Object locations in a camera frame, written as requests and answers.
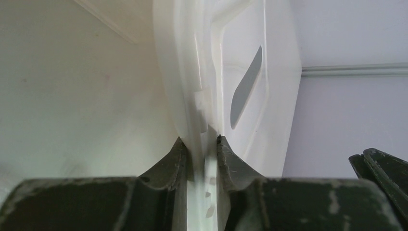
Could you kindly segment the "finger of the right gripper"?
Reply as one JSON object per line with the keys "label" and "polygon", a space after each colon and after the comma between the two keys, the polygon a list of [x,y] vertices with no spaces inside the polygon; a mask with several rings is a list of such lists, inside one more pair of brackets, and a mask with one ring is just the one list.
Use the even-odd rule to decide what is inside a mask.
{"label": "finger of the right gripper", "polygon": [[408,162],[375,148],[348,158],[360,179],[378,185],[394,206],[400,220],[408,219]]}

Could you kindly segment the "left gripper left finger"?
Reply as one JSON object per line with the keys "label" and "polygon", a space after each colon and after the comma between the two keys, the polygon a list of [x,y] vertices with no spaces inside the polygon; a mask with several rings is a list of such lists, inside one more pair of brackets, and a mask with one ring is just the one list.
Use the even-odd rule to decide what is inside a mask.
{"label": "left gripper left finger", "polygon": [[28,179],[0,209],[3,231],[185,231],[188,149],[181,139],[138,177]]}

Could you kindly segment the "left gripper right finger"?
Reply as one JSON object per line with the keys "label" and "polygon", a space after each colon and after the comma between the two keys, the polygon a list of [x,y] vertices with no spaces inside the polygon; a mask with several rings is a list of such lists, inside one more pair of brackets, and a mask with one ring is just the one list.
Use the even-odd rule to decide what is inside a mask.
{"label": "left gripper right finger", "polygon": [[366,179],[268,178],[217,138],[221,231],[401,231],[403,220]]}

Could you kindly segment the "translucent white bin lid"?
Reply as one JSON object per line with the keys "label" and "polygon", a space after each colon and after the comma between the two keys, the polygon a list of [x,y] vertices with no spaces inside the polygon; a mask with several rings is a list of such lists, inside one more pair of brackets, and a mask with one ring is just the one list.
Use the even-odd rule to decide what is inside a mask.
{"label": "translucent white bin lid", "polygon": [[153,31],[178,136],[189,150],[189,231],[221,231],[223,176],[281,177],[302,65],[288,0],[155,0]]}

